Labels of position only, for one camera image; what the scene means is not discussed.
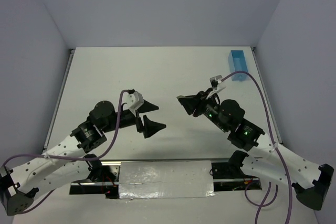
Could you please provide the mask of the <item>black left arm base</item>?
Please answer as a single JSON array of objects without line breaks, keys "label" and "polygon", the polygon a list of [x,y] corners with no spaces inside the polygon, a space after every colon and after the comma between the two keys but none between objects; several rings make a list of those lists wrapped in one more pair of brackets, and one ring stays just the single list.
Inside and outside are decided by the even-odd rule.
[{"label": "black left arm base", "polygon": [[87,179],[70,184],[70,195],[100,195],[106,199],[119,199],[120,162],[102,161],[99,169]]}]

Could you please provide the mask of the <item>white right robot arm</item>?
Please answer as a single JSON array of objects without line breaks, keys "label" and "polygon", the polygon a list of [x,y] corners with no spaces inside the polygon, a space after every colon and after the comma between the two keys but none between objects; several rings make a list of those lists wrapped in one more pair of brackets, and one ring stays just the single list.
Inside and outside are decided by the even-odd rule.
[{"label": "white right robot arm", "polygon": [[244,118],[245,110],[235,100],[217,103],[210,98],[209,92],[179,95],[177,100],[188,115],[203,115],[222,132],[228,133],[227,139],[234,147],[228,161],[230,170],[290,186],[300,203],[310,209],[321,210],[334,168],[310,162],[283,145],[272,142],[262,128]]}]

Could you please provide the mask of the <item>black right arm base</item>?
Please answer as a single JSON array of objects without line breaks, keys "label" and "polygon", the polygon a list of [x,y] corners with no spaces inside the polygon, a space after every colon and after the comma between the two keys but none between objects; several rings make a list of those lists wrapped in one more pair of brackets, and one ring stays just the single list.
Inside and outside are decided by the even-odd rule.
[{"label": "black right arm base", "polygon": [[259,178],[244,175],[232,168],[225,159],[212,160],[209,174],[213,178],[214,192],[261,190]]}]

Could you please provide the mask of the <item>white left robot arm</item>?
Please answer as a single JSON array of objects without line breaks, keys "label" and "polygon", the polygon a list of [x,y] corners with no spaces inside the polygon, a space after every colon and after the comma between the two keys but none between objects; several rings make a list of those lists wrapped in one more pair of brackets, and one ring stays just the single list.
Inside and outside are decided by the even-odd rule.
[{"label": "white left robot arm", "polygon": [[77,126],[63,141],[43,154],[22,165],[1,167],[1,203],[8,216],[32,211],[33,203],[40,196],[49,196],[55,189],[72,182],[89,179],[114,180],[100,158],[92,151],[107,141],[106,133],[135,126],[137,132],[149,138],[166,128],[140,114],[158,110],[148,102],[134,105],[135,99],[115,109],[109,101],[101,101],[89,112],[87,119]]}]

